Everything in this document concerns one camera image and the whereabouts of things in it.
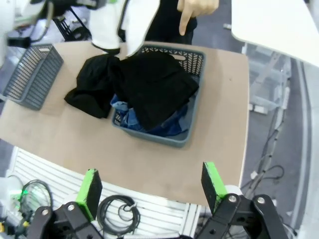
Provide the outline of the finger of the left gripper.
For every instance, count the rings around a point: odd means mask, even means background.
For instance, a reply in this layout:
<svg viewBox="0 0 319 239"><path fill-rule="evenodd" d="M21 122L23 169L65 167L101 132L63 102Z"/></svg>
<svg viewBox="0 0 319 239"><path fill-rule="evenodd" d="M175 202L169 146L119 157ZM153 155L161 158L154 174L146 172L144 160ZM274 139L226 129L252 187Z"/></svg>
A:
<svg viewBox="0 0 319 239"><path fill-rule="evenodd" d="M76 0L75 5L85 6L88 9L99 9L108 4L115 4L117 0Z"/></svg>

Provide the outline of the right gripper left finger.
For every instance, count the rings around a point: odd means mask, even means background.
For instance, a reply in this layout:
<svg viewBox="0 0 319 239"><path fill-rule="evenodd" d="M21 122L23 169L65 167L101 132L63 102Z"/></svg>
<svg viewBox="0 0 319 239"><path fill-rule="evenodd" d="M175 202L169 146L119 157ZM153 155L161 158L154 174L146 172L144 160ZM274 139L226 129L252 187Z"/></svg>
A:
<svg viewBox="0 0 319 239"><path fill-rule="evenodd" d="M103 236L92 224L102 193L97 169L89 169L75 201L53 210L39 207L27 230L28 239L101 239Z"/></svg>

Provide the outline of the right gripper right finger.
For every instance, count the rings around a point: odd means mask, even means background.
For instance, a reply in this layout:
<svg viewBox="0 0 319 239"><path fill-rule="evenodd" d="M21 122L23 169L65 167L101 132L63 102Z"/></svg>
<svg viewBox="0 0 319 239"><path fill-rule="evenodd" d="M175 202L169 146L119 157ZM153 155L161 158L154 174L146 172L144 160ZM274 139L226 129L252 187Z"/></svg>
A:
<svg viewBox="0 0 319 239"><path fill-rule="evenodd" d="M201 184L212 216L199 232L199 239L222 239L232 226L242 226L250 239L288 238L268 195L247 199L228 193L212 162L203 163Z"/></svg>

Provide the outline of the person's left hand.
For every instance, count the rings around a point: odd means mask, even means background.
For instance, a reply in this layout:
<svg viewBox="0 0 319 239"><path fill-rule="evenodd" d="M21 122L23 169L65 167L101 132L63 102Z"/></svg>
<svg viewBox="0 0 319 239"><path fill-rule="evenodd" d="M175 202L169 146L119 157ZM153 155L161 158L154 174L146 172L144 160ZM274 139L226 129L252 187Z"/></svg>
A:
<svg viewBox="0 0 319 239"><path fill-rule="evenodd" d="M184 36L191 18L212 14L219 7L219 0L179 0L177 10L181 12L179 33Z"/></svg>

